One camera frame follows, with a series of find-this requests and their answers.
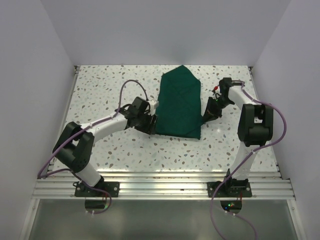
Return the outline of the green surgical drape cloth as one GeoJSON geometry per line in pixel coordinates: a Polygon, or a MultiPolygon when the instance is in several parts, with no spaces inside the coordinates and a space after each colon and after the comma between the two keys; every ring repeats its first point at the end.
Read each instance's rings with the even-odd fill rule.
{"type": "Polygon", "coordinates": [[[157,100],[156,134],[201,138],[201,82],[187,67],[181,65],[162,75],[157,100]]]}

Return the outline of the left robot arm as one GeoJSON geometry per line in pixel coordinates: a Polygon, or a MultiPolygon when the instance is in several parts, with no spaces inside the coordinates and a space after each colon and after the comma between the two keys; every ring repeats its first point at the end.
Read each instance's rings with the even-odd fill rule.
{"type": "Polygon", "coordinates": [[[105,118],[84,124],[69,122],[52,154],[86,184],[87,192],[92,196],[99,196],[103,193],[104,184],[103,177],[90,163],[94,144],[129,128],[154,135],[158,118],[155,112],[158,106],[157,100],[136,97],[131,104],[118,108],[115,113],[105,118]]]}

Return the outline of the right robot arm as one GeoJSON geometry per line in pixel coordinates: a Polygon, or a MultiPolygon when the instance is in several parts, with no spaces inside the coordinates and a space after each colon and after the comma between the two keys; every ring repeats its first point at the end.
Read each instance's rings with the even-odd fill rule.
{"type": "Polygon", "coordinates": [[[240,140],[238,152],[232,166],[228,169],[223,183],[223,192],[235,196],[241,185],[248,180],[257,152],[273,137],[274,110],[272,107],[255,100],[244,90],[245,83],[224,77],[209,97],[202,117],[204,123],[222,117],[222,111],[229,105],[240,110],[237,136],[240,140]]]}

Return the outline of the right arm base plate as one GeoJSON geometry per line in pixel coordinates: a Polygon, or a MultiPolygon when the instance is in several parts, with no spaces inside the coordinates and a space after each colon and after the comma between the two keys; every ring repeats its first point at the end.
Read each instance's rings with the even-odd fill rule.
{"type": "Polygon", "coordinates": [[[211,198],[251,198],[253,196],[251,185],[247,180],[231,181],[224,183],[217,191],[221,181],[207,182],[208,197],[211,198]]]}

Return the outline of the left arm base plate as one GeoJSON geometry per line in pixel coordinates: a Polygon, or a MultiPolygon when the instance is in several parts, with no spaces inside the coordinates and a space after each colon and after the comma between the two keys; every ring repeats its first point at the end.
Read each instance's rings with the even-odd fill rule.
{"type": "Polygon", "coordinates": [[[117,181],[100,182],[94,187],[89,187],[83,182],[74,182],[74,196],[83,198],[98,198],[110,196],[117,198],[120,191],[120,183],[117,181]]]}

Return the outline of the aluminium rail frame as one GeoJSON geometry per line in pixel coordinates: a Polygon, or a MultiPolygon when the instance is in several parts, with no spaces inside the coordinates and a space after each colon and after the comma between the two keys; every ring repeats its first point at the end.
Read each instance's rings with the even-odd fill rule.
{"type": "MultiPolygon", "coordinates": [[[[244,82],[244,91],[260,103],[245,65],[184,65],[201,83],[201,115],[212,90],[223,78],[244,82]]],[[[66,125],[97,121],[133,103],[136,97],[157,100],[162,75],[179,65],[82,65],[78,69],[66,125]]],[[[209,197],[207,182],[224,184],[240,146],[241,110],[228,105],[222,117],[201,126],[200,139],[149,135],[134,128],[115,132],[93,145],[90,164],[102,182],[119,182],[117,198],[129,200],[291,200],[291,182],[276,169],[272,138],[256,153],[248,176],[252,197],[209,197]]],[[[56,157],[51,172],[40,171],[33,196],[39,199],[75,197],[74,182],[82,182],[56,157]]]]}

